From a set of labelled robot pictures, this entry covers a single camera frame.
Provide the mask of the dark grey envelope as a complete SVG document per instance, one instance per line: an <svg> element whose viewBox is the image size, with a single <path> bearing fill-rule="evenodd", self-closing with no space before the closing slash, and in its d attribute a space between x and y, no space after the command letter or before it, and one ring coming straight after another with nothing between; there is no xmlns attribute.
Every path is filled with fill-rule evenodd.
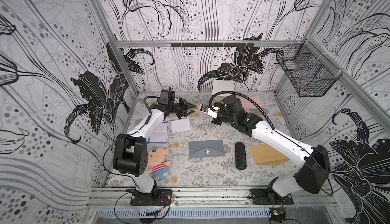
<svg viewBox="0 0 390 224"><path fill-rule="evenodd" d="M188 158L213 158L225 156L222 140L191 141L188 144Z"/></svg>

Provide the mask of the black remote control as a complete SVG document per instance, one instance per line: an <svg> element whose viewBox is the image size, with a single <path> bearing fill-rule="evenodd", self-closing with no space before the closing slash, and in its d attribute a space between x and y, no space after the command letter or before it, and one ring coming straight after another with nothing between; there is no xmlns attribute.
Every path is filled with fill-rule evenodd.
<svg viewBox="0 0 390 224"><path fill-rule="evenodd" d="M235 164L239 170L245 170L247 167L246 150L242 142L235 143Z"/></svg>

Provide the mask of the pig plush toy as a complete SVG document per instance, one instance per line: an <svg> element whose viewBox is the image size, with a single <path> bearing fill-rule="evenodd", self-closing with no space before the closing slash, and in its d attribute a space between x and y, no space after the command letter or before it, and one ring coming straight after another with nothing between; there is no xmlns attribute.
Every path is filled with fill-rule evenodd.
<svg viewBox="0 0 390 224"><path fill-rule="evenodd" d="M157 148L148 153L148 173L158 182L165 180L169 175L171 161L166 161L169 151L164 148Z"/></svg>

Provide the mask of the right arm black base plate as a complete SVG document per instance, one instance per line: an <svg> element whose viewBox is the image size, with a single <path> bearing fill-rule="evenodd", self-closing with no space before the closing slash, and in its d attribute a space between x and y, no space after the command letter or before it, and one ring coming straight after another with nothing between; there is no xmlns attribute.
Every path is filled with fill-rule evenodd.
<svg viewBox="0 0 390 224"><path fill-rule="evenodd" d="M267 187L251 188L248 198L252 200L254 205L293 205L294 201L291 194L287 196L280 196L273 189L272 186L277 180L275 177Z"/></svg>

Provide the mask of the white mini drawer box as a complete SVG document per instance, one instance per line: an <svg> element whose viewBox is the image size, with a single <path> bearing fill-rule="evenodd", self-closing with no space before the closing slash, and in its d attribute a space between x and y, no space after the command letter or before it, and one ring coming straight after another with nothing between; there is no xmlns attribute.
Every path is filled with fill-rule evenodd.
<svg viewBox="0 0 390 224"><path fill-rule="evenodd" d="M214 80L212 87L212 95L215 95L221 91L234 91L235 82L234 81L224 81L224 80Z"/></svg>

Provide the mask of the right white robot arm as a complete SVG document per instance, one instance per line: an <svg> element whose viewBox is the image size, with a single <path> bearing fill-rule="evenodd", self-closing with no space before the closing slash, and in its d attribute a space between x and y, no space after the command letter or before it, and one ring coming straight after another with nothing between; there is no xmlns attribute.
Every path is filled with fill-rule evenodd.
<svg viewBox="0 0 390 224"><path fill-rule="evenodd" d="M234 91L222 91L226 97L214 103L216 95L200 110L213 118L217 125L230 124L238 132L264 142L291 160L298 171L274 178L266 188L275 200L289 194L306 191L318 194L331 173L328 150L322 145L313 147L277 130L268 115L253 99Z"/></svg>

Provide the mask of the tan kraft envelope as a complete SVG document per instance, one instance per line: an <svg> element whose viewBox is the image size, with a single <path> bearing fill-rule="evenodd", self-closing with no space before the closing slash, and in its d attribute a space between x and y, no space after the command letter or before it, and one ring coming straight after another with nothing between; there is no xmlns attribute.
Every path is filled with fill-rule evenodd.
<svg viewBox="0 0 390 224"><path fill-rule="evenodd" d="M282 165L289 161L285 155L267 144L251 145L249 147L255 164L257 165Z"/></svg>

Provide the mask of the black wall bar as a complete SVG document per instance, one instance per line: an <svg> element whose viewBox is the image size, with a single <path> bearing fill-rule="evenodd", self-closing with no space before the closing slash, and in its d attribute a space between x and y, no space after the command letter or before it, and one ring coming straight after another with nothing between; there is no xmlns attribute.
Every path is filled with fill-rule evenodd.
<svg viewBox="0 0 390 224"><path fill-rule="evenodd" d="M254 47L254 42L172 42L171 47Z"/></svg>

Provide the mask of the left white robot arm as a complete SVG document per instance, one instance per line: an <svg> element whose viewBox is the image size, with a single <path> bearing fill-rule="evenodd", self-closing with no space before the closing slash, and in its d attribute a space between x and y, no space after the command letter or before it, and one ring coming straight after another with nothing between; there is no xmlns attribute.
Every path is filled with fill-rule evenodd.
<svg viewBox="0 0 390 224"><path fill-rule="evenodd" d="M151 194L156 189L156 180L145 172L148 140L169 115L175 114L179 119L187 117L195 112L196 105L176 97L172 89L161 90L159 96L146 96L143 102L148 113L129 133L117 136L112 166L120 175L130 177L139 193Z"/></svg>

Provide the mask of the small green circuit board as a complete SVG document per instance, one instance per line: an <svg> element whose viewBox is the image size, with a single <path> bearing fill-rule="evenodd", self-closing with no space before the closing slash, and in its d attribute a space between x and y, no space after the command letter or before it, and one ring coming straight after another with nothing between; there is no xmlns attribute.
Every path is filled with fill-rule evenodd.
<svg viewBox="0 0 390 224"><path fill-rule="evenodd" d="M286 213L284 209L270 208L269 219L273 222L282 223L286 219Z"/></svg>

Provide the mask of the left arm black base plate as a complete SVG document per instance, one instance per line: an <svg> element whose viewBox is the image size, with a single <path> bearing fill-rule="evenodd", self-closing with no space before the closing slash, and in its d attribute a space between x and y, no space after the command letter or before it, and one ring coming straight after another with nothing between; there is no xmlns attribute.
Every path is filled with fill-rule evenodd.
<svg viewBox="0 0 390 224"><path fill-rule="evenodd" d="M130 204L132 206L168 206L173 200L171 189L155 189L151 193L145 194L135 191Z"/></svg>

